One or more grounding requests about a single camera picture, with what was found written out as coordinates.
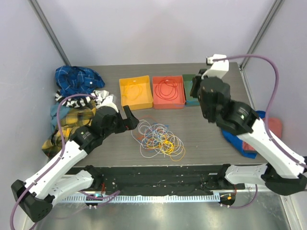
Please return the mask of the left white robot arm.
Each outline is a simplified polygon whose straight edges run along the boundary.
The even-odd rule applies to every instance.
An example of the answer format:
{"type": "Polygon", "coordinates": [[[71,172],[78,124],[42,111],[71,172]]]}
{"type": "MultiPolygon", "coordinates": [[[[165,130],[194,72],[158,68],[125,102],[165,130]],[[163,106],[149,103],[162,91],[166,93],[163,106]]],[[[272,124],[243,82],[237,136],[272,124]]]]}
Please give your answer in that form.
{"type": "Polygon", "coordinates": [[[16,180],[11,190],[19,206],[32,222],[44,219],[52,208],[67,196],[89,188],[97,191],[103,183],[102,174],[92,165],[85,166],[76,175],[60,181],[76,163],[88,156],[111,134],[133,130],[139,120],[129,106],[124,106],[126,118],[122,118],[114,106],[99,108],[90,125],[78,128],[41,170],[26,181],[16,180]]]}

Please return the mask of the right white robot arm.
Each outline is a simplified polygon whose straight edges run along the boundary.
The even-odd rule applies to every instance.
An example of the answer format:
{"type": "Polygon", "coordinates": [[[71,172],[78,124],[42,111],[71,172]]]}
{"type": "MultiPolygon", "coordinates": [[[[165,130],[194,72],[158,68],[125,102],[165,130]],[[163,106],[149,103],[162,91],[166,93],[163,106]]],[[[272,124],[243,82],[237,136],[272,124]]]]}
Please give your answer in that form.
{"type": "Polygon", "coordinates": [[[197,74],[192,79],[190,95],[198,99],[208,122],[251,145],[267,160],[267,164],[256,166],[223,165],[216,178],[220,188],[256,184],[283,196],[306,190],[307,170],[302,165],[306,158],[284,145],[248,104],[232,100],[229,84],[218,77],[197,74]]]}

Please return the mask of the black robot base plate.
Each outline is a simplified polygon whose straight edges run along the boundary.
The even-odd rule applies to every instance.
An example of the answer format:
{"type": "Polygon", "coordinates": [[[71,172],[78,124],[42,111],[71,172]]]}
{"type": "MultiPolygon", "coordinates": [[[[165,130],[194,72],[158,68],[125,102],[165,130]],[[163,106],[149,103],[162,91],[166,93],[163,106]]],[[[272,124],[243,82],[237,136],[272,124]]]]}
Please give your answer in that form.
{"type": "Polygon", "coordinates": [[[232,185],[222,174],[223,165],[97,167],[99,182],[87,191],[120,191],[122,196],[201,196],[217,190],[243,190],[244,184],[232,185]]]}

